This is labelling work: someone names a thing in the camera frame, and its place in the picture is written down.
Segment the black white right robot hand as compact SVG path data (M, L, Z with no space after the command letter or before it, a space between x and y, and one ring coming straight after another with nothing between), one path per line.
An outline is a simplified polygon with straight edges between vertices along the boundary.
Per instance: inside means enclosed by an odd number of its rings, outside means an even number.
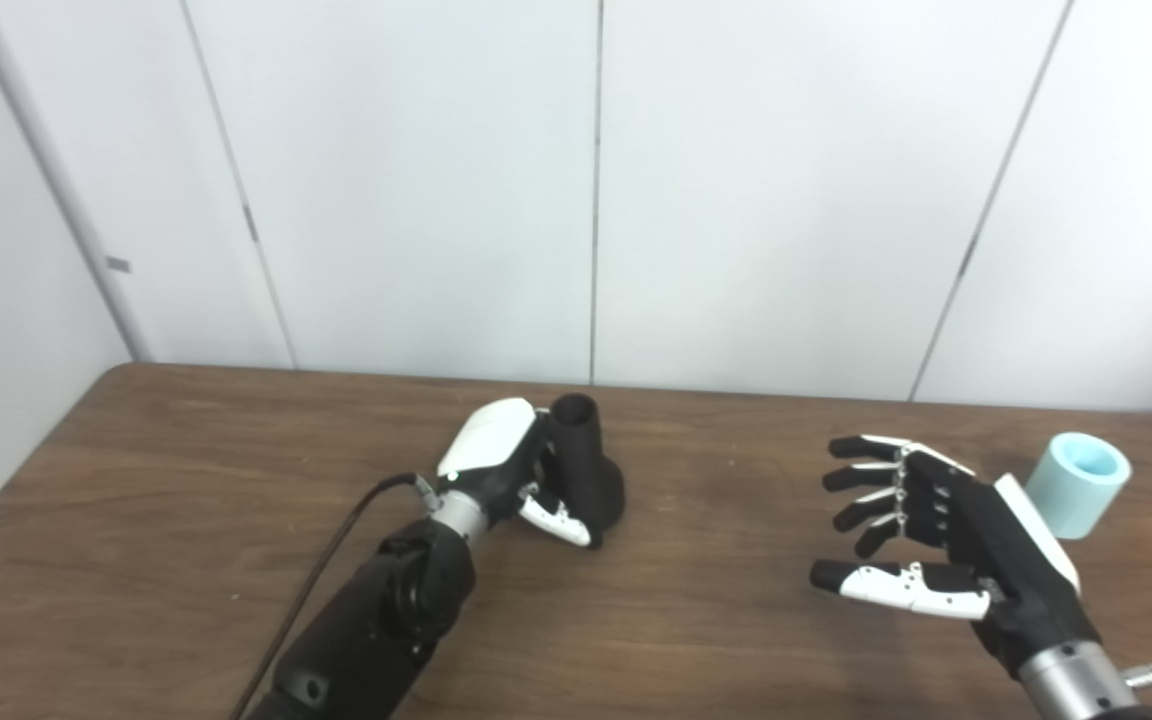
M973 470L914 439L833 438L844 467L831 493L867 488L838 511L838 532L861 530L855 560L818 560L810 583L861 602L969 621L1010 676L1038 653L1100 643L1079 575L1011 477Z

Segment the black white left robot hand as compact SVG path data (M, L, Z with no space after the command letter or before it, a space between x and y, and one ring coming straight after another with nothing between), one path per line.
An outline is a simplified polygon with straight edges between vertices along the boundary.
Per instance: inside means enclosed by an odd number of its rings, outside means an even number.
M522 518L573 546L599 548L602 530L577 515L571 461L550 410L500 397L468 416L435 465L430 520L468 547L502 521Z

